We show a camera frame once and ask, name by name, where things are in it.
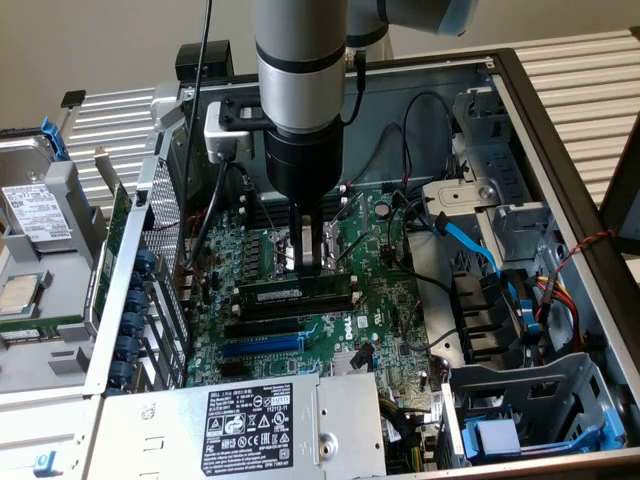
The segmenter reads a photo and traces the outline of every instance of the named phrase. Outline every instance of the green circuit board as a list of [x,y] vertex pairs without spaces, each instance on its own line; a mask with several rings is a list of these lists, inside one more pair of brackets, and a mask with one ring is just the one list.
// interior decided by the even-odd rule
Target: green circuit board
[[99,271],[96,272],[95,295],[93,295],[92,308],[97,318],[102,317],[104,305],[111,284],[111,272],[116,264],[120,244],[127,225],[127,218],[131,211],[131,199],[121,183],[116,187],[113,199],[113,210],[109,222],[109,233],[104,244],[104,255]]
[[[353,310],[306,315],[299,320],[304,331],[313,332],[305,342],[303,352],[282,352],[243,357],[224,358],[221,346],[229,342],[224,336],[225,325],[237,320],[231,314],[234,288],[245,281],[264,282],[274,278],[274,232],[270,229],[245,231],[233,216],[219,219],[209,237],[213,259],[205,259],[200,271],[216,272],[218,289],[211,306],[193,318],[194,343],[188,364],[187,386],[211,385],[235,380],[262,379],[318,372],[320,376],[340,374],[337,371],[360,346],[369,341],[375,348],[375,375],[379,391],[392,396],[400,406],[428,408],[428,389],[420,391],[419,374],[428,370],[424,353],[414,353],[403,345],[398,321],[409,322],[409,337],[415,343],[427,341],[421,319],[414,320],[418,301],[417,285],[409,275],[385,265],[380,246],[387,244],[387,221],[379,220],[374,207],[380,202],[390,205],[391,195],[379,190],[364,192],[368,215],[368,235],[350,253],[343,275],[358,277],[362,297]],[[343,248],[351,245],[362,233],[362,205],[339,222]],[[276,235],[284,235],[286,229]],[[402,221],[400,215],[392,223],[392,242],[401,258]],[[247,256],[253,254],[253,264]],[[333,275],[323,272],[322,275]],[[281,281],[295,278],[283,273]],[[228,361],[242,361],[249,370],[243,378],[223,377],[217,365]]]

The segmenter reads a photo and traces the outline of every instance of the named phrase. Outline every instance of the metal frame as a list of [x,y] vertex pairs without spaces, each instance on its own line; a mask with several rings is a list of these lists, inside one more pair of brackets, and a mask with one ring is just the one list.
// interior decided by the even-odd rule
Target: metal frame
[[615,230],[623,253],[640,255],[640,114],[622,152],[607,193],[600,206],[602,221]]
[[[578,181],[579,176],[575,167],[553,129],[553,125],[525,71],[512,51],[484,51],[386,62],[373,67],[370,75],[384,74],[389,69],[394,72],[425,71],[456,64],[472,65],[477,63],[485,63],[493,69],[494,84],[527,153],[528,163],[522,166],[524,173],[529,176],[529,179],[537,179],[540,192],[544,194],[556,216],[567,245],[572,247],[587,233],[601,230],[602,224],[589,194]],[[207,87],[205,90],[229,90],[257,86],[255,76],[237,78],[235,81],[239,83],[235,85],[221,83],[217,86]],[[0,396],[0,405],[29,399],[36,401],[42,397],[56,399],[65,395],[77,395],[78,397],[96,395],[93,400],[96,405],[94,422],[90,423],[87,432],[82,435],[91,438],[89,435],[96,433],[96,419],[100,411],[99,405],[102,402],[98,396],[104,392],[106,387],[107,372],[128,289],[128,279],[132,272],[137,250],[133,246],[137,247],[142,235],[142,226],[149,208],[149,200],[153,195],[153,179],[160,162],[162,160],[159,156],[146,158],[143,162],[137,188],[149,192],[148,200],[144,205],[138,207],[134,204],[132,207],[124,232],[123,248],[114,269],[114,279],[116,280],[114,283],[117,288],[109,292],[103,315],[105,321],[101,325],[84,387],[3,395]],[[577,254],[574,263],[629,382],[629,387],[634,396],[640,398],[638,396],[640,394],[640,375],[636,368],[636,365],[640,364],[640,341],[638,341],[640,332],[634,331],[637,329],[631,322],[635,312],[640,310],[640,295],[637,286],[611,242],[604,241],[594,245],[592,249],[583,254]],[[91,449],[84,448],[89,455]],[[399,480],[409,478],[495,478],[498,472],[501,472],[501,475],[506,478],[518,474],[557,473],[563,469],[578,470],[620,466],[637,462],[639,459],[640,448],[630,448],[614,452],[473,467],[460,471],[399,475],[393,478]]]

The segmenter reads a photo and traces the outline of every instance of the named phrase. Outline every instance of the yellow wire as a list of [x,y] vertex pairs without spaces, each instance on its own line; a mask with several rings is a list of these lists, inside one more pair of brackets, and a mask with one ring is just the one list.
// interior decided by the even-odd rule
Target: yellow wire
[[420,449],[419,448],[414,448],[413,449],[413,454],[415,456],[416,471],[421,472],[422,471],[422,462],[420,461]]
[[[547,283],[549,281],[549,277],[536,277],[536,281]],[[564,285],[562,285],[560,282],[556,282],[556,287],[558,287],[558,289],[560,289],[560,291],[564,293],[567,297],[569,297],[569,299],[573,302],[573,298],[571,298],[571,295],[569,294],[567,289],[564,288]]]

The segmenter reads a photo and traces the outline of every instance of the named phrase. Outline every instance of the blue pcie slot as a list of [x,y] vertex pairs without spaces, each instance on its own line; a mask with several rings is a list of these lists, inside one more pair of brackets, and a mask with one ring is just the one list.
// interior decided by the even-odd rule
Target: blue pcie slot
[[222,355],[225,357],[240,357],[242,355],[258,355],[261,353],[287,352],[292,350],[299,352],[304,351],[303,336],[287,335],[264,340],[227,343],[222,346]]

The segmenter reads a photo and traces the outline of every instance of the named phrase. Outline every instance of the power supply label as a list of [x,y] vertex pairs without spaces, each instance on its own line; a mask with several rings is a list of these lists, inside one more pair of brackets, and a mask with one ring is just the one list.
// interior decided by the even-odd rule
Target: power supply label
[[293,385],[209,393],[202,447],[206,476],[293,466]]

